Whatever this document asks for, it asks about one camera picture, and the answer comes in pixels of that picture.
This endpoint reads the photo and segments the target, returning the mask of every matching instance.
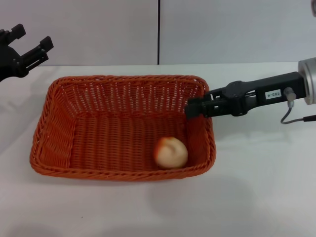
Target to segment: white wall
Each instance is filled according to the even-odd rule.
[[[157,63],[158,0],[3,0],[0,29],[24,24],[19,53],[47,35],[46,65]],[[310,0],[161,0],[161,64],[316,56]]]
[[[51,36],[46,65],[157,63],[157,0],[2,0],[0,22],[24,25],[20,54]]]
[[[310,0],[162,0],[161,63],[298,61],[316,56]]]

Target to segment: basket rim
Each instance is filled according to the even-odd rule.
[[[69,177],[73,174],[73,177],[80,176],[80,174],[91,174],[91,178],[98,178],[95,176],[102,176],[101,179],[106,179],[104,176],[107,176],[108,179],[115,178],[116,176],[134,176],[134,177],[149,177],[149,176],[156,176],[156,175],[174,175],[175,177],[179,176],[181,173],[190,173],[196,170],[202,170],[204,173],[208,171],[214,164],[216,158],[216,146],[214,141],[213,135],[213,128],[212,128],[212,120],[208,118],[205,123],[205,130],[206,130],[206,145],[208,146],[207,149],[207,160],[201,164],[179,168],[179,169],[172,169],[172,170],[155,170],[155,171],[111,171],[111,170],[96,170],[96,169],[77,169],[77,168],[62,168],[56,166],[48,166],[45,165],[40,161],[40,151],[43,148],[44,143],[44,134],[42,131],[46,131],[47,129],[47,121],[49,121],[53,105],[56,102],[54,97],[56,92],[62,85],[68,84],[78,84],[78,83],[119,83],[119,82],[143,82],[147,81],[149,84],[156,84],[161,82],[171,82],[171,81],[180,81],[180,82],[187,82],[193,83],[198,85],[201,90],[205,93],[208,91],[208,85],[206,81],[197,76],[184,76],[184,75],[145,75],[145,76],[104,76],[104,75],[94,75],[94,76],[69,76],[69,77],[62,77],[55,80],[48,89],[45,103],[43,106],[43,112],[37,124],[36,130],[33,135],[33,145],[30,154],[30,163],[32,168],[41,174],[51,175],[51,176],[65,176]]]

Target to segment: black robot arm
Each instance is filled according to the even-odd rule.
[[[47,52],[54,47],[49,36],[22,56],[9,46],[24,35],[25,30],[21,24],[13,27],[11,32],[0,30],[0,81],[9,77],[23,78],[30,70],[48,60]]]
[[[288,101],[286,89],[294,99],[305,98],[304,78],[298,72],[250,82],[234,81],[226,87],[212,90],[203,97],[188,100],[185,107],[187,119],[204,115],[242,116],[253,108]]]

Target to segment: peach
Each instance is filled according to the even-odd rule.
[[[161,168],[181,168],[188,161],[188,150],[175,137],[163,137],[156,144],[154,159],[156,164]]]

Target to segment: wicker basket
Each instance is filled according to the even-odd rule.
[[[106,180],[185,178],[215,162],[212,120],[186,121],[188,98],[208,90],[194,76],[82,76],[49,88],[30,155],[43,175]],[[162,170],[153,159],[161,137],[189,152],[184,168]]]

